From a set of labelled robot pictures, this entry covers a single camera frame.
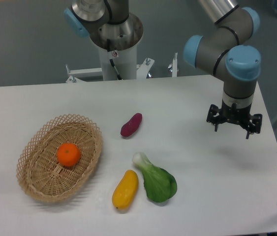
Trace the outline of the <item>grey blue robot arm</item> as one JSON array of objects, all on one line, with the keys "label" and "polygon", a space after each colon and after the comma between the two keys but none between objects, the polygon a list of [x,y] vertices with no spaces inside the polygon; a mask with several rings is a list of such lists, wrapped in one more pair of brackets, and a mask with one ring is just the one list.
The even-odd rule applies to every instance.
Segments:
[{"label": "grey blue robot arm", "polygon": [[[258,14],[235,0],[202,0],[216,26],[210,37],[192,36],[183,50],[184,60],[223,82],[222,105],[211,105],[207,122],[214,127],[232,123],[248,135],[260,133],[261,114],[250,114],[261,55],[246,46],[260,26]],[[143,36],[138,17],[129,12],[126,0],[74,0],[64,17],[79,37],[89,37],[98,48],[103,79],[145,79],[153,64],[137,64],[137,45]]]}]

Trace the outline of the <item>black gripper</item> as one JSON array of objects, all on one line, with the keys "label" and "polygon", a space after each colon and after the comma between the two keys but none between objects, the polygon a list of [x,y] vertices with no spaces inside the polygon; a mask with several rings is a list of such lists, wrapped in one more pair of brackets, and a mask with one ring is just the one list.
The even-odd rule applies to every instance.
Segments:
[{"label": "black gripper", "polygon": [[214,131],[218,131],[218,126],[225,122],[241,126],[246,131],[246,139],[250,135],[260,134],[262,127],[262,114],[250,115],[250,106],[245,108],[233,108],[222,102],[221,108],[211,104],[206,122],[214,126]]}]

